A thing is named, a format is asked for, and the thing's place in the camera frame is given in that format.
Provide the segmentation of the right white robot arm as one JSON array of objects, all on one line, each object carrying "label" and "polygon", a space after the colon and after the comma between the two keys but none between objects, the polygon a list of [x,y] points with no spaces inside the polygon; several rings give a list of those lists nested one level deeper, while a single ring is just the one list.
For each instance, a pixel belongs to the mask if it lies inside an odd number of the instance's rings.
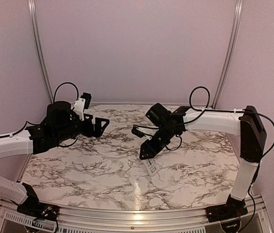
[{"label": "right white robot arm", "polygon": [[153,159],[174,136],[180,136],[185,131],[211,131],[240,137],[239,170],[227,203],[222,207],[226,217],[233,217],[239,212],[264,157],[267,133],[256,108],[247,106],[244,110],[214,110],[180,106],[171,112],[156,103],[148,110],[146,117],[157,127],[157,131],[140,146],[141,160]]}]

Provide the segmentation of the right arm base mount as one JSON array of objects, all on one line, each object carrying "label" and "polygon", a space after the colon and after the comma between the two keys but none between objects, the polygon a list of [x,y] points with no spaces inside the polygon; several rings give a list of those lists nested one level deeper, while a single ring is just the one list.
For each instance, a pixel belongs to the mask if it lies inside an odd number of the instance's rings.
[{"label": "right arm base mount", "polygon": [[237,205],[220,204],[209,206],[205,209],[208,222],[223,221],[248,214],[244,203]]}]

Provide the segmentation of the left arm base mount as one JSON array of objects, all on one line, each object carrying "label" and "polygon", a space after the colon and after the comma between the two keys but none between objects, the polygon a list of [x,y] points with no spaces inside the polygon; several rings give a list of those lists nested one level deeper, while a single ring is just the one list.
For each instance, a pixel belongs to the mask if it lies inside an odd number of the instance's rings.
[{"label": "left arm base mount", "polygon": [[31,204],[24,203],[17,207],[17,212],[27,216],[32,216],[36,219],[56,221],[59,212],[59,206],[41,202]]}]

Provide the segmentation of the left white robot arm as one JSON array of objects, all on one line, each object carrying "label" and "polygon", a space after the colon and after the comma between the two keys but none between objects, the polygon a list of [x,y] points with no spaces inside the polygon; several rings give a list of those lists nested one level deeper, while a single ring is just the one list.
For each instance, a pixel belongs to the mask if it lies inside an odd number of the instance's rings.
[{"label": "left white robot arm", "polygon": [[[47,106],[46,117],[38,125],[25,127],[18,132],[0,135],[0,159],[15,155],[35,155],[61,147],[62,142],[77,136],[101,137],[110,121],[85,114],[85,99],[74,105],[55,101]],[[43,212],[33,188],[26,183],[13,182],[0,176],[0,197],[23,206],[33,216]]]}]

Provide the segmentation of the white remote control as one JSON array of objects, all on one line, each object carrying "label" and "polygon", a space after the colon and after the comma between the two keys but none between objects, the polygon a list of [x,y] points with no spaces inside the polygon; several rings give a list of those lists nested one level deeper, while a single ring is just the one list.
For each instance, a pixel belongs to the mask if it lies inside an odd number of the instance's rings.
[{"label": "white remote control", "polygon": [[143,163],[149,176],[154,176],[162,168],[162,165],[154,158],[143,160]]}]

